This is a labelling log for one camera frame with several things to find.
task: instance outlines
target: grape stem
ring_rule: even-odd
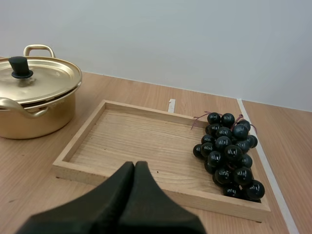
[[[198,119],[200,119],[200,118],[202,118],[202,117],[204,117],[204,116],[209,115],[210,113],[212,113],[212,112],[209,112],[209,111],[204,111],[204,112],[205,112],[205,114],[203,114],[203,115],[200,116],[200,117],[196,117],[196,116],[193,117],[193,118],[195,118],[195,120],[194,120],[194,122],[193,122],[193,124],[192,124],[191,130],[194,128],[194,126],[197,125],[196,121],[197,121]]]
[[[234,124],[232,125],[231,130],[233,130],[233,127],[234,127],[235,125],[237,125],[238,121],[239,121],[241,118],[243,118],[243,117],[244,117],[244,116],[243,116],[242,114],[240,114],[240,115],[238,116],[238,118],[235,120]]]
[[[254,131],[255,131],[255,133],[256,133],[256,134],[258,134],[258,132],[257,132],[257,128],[256,128],[253,124],[251,124],[250,126],[252,126],[252,127],[253,127],[253,129],[254,129]]]

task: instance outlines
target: wood grain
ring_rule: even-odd
[[[312,233],[312,113],[244,101],[301,234]]]
[[[103,101],[54,162],[56,175],[99,185],[126,161],[147,161],[155,181],[176,203],[265,220],[270,213],[266,196],[262,203],[223,196],[203,162],[193,156],[193,146],[207,125],[199,121],[201,128],[191,130],[193,121],[188,116]],[[253,175],[258,177],[255,163]]]
[[[57,179],[51,167],[103,99],[167,111],[168,102],[173,98],[176,99],[175,112],[182,115],[199,116],[204,110],[240,114],[236,99],[89,73],[83,74],[83,84],[76,97],[76,116],[61,130],[31,140],[0,139],[0,233],[12,234],[31,214],[64,204],[93,188]],[[258,173],[266,186],[268,181],[261,166]],[[198,209],[188,210],[200,217],[210,234],[288,233],[271,189],[266,195],[272,213],[263,223]]]

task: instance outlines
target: white wall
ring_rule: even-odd
[[[311,0],[3,0],[0,55],[312,111]]]

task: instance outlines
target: table surface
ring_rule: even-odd
[[[237,101],[233,98],[90,73],[84,73],[76,98],[76,116],[61,130],[30,140],[0,139],[0,233],[14,233],[30,215],[64,204],[94,188],[56,178],[51,168],[72,136],[103,99],[167,111],[169,100],[173,98],[176,99],[175,113],[178,114],[198,116],[205,110],[240,114]],[[312,158],[308,155],[311,143],[308,139],[311,139],[312,131],[311,126],[307,128],[303,124],[303,121],[309,122],[312,113],[253,102],[244,104],[251,121],[258,128],[258,136],[300,233],[312,233],[309,221],[312,220],[312,202],[309,200],[312,186],[307,181],[311,177],[309,165]],[[210,234],[288,233],[263,167],[259,167],[258,172],[272,210],[265,222],[187,209],[200,217]]]

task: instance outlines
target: white tape strip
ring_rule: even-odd
[[[169,108],[168,108],[168,112],[169,113],[174,113],[175,112],[175,105],[176,105],[176,100],[175,99],[170,99],[169,100]]]
[[[244,119],[250,122],[250,119],[249,119],[248,114],[245,110],[244,104],[242,102],[242,99],[238,98],[237,102],[238,102],[239,108],[242,112],[242,115],[244,116]],[[250,133],[258,138],[253,127],[251,127],[251,129],[250,129]],[[276,198],[277,204],[278,204],[278,206],[281,210],[281,213],[284,217],[284,220],[285,220],[285,223],[287,225],[289,233],[290,234],[299,234],[299,231],[298,231],[296,224],[293,220],[291,212],[288,209],[288,206],[287,206],[286,201],[283,197],[283,194],[282,194],[282,192],[281,192],[281,190],[277,184],[277,181],[274,177],[273,171],[270,167],[270,164],[268,162],[267,157],[265,156],[265,153],[263,151],[263,148],[260,144],[259,139],[258,139],[258,145],[256,146],[256,149],[258,151],[258,155],[259,155],[260,160],[262,162],[265,173],[267,174],[267,177],[269,179],[269,182],[270,182],[270,185],[272,187],[272,190],[273,190],[274,196]]]

